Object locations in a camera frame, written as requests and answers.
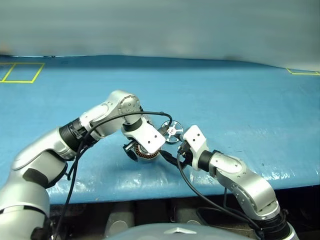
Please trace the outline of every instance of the white backdrop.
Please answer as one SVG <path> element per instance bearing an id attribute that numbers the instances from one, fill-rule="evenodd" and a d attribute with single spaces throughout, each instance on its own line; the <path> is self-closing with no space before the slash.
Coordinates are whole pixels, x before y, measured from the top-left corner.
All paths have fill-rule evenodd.
<path id="1" fill-rule="evenodd" d="M 320 70 L 320 0 L 1 0 L 0 53 L 240 60 Z"/>

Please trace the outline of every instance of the blue table surface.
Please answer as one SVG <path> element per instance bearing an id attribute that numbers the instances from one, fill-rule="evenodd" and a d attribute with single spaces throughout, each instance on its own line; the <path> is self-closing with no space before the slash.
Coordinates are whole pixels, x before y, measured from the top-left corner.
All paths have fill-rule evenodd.
<path id="1" fill-rule="evenodd" d="M 117 89 L 136 94 L 145 111 L 170 113 L 185 128 L 198 125 L 211 150 L 242 158 L 275 189 L 320 184 L 319 75 L 235 61 L 85 56 L 0 57 L 0 78 L 7 62 L 45 65 L 33 84 L 0 83 L 0 186 L 21 149 Z M 19 64 L 6 81 L 30 79 L 36 70 Z M 152 119 L 157 126 L 167 120 Z M 87 151 L 72 203 L 194 196 L 161 157 L 148 164 L 129 159 L 127 142 L 117 132 Z M 177 145 L 165 149 L 176 154 Z M 223 193 L 206 172 L 185 173 L 202 193 Z M 63 177 L 48 189 L 51 203 L 64 203 L 69 187 Z"/>

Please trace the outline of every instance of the copper coil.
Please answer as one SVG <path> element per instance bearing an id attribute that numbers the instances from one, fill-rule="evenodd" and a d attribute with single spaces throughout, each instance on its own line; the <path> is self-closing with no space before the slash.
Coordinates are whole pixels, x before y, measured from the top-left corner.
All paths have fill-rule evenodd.
<path id="1" fill-rule="evenodd" d="M 156 151 L 155 153 L 144 152 L 140 144 L 134 145 L 134 151 L 140 158 L 143 158 L 143 159 L 153 159 L 159 153 L 159 151 Z"/>

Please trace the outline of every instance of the metal disc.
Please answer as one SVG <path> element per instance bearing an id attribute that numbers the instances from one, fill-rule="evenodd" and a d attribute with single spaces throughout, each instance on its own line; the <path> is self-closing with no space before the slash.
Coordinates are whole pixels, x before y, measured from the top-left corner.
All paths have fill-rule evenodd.
<path id="1" fill-rule="evenodd" d="M 164 122 L 161 127 L 167 126 L 169 121 Z M 166 131 L 164 135 L 165 141 L 168 144 L 175 144 L 179 142 L 179 139 L 175 137 L 176 134 L 182 134 L 184 132 L 184 128 L 178 121 L 172 121 L 169 129 Z"/>

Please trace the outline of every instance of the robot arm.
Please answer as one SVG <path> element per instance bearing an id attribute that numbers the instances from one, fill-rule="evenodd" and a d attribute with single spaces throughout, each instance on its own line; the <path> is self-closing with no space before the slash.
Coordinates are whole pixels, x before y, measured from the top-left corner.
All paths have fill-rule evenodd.
<path id="1" fill-rule="evenodd" d="M 135 95 L 114 91 L 106 101 L 65 126 L 48 132 L 22 150 L 0 191 L 1 239 L 48 239 L 51 227 L 46 188 L 52 187 L 65 174 L 67 161 L 74 159 L 83 137 L 89 131 L 92 132 L 83 147 L 90 147 L 121 129 L 127 138 L 137 141 L 149 153 L 156 152 L 166 140 L 147 122 L 142 112 L 101 124 L 112 117 L 141 110 Z"/>
<path id="2" fill-rule="evenodd" d="M 297 240 L 293 227 L 280 211 L 271 185 L 252 172 L 239 158 L 219 151 L 210 152 L 207 139 L 197 125 L 191 126 L 182 136 L 178 152 L 199 171 L 204 170 L 236 197 L 245 215 L 257 223 L 266 240 Z"/>

